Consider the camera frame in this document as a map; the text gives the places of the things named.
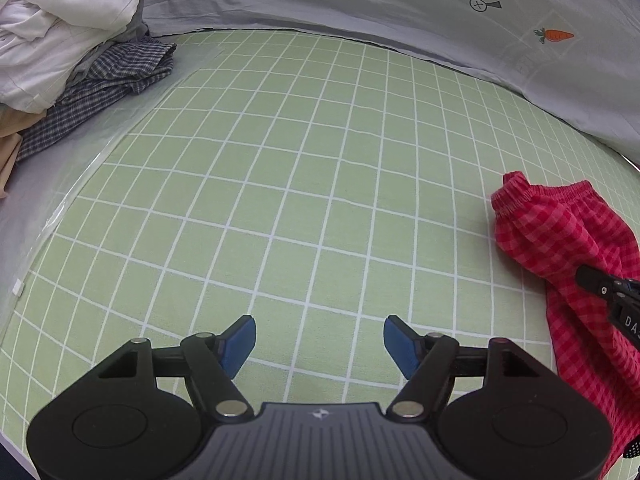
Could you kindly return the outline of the red checked shorts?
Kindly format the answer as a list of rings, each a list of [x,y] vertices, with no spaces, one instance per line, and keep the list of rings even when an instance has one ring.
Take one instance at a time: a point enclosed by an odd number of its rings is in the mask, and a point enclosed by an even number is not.
[[[519,171],[491,196],[498,247],[546,283],[547,321],[560,377],[612,428],[605,468],[639,434],[639,351],[608,320],[608,305],[580,287],[586,264],[619,278],[639,276],[634,232],[590,182],[531,184]]]

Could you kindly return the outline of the green grid mat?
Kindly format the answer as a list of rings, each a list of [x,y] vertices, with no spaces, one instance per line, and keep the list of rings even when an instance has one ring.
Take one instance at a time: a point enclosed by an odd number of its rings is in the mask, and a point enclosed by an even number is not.
[[[634,232],[639,176],[519,96],[299,32],[183,37],[175,70],[50,151],[1,346],[1,444],[32,479],[629,479],[604,414],[560,377],[546,283],[497,245],[491,196],[588,181]],[[177,347],[241,315],[251,418],[181,378],[99,378],[134,338]],[[388,418],[399,316],[463,347],[513,341],[553,418]]]

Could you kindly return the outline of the grey carrot print sheet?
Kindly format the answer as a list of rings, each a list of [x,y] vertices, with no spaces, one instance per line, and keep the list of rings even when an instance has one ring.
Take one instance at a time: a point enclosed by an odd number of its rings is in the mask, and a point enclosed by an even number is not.
[[[126,29],[137,20],[156,36],[284,28],[367,41],[502,84],[639,156],[639,0],[140,0]]]

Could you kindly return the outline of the blue checked garment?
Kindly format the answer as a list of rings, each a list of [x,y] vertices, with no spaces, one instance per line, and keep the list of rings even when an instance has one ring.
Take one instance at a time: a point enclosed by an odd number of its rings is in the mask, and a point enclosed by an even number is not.
[[[21,132],[16,160],[21,162],[50,148],[102,110],[168,77],[176,49],[175,44],[149,36],[109,46],[80,71],[45,118]]]

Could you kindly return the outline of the beige garment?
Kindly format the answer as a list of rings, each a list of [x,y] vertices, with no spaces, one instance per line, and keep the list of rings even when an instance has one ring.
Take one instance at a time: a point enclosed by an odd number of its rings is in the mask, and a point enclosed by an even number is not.
[[[14,110],[2,104],[0,110],[0,198],[8,196],[6,184],[16,163],[22,145],[21,131],[45,118],[47,112],[32,114]]]

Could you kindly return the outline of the white garment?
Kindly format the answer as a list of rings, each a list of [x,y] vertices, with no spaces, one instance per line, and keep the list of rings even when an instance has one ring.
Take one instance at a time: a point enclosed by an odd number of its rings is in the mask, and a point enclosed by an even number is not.
[[[140,0],[1,0],[1,103],[51,107],[74,67],[121,34]]]

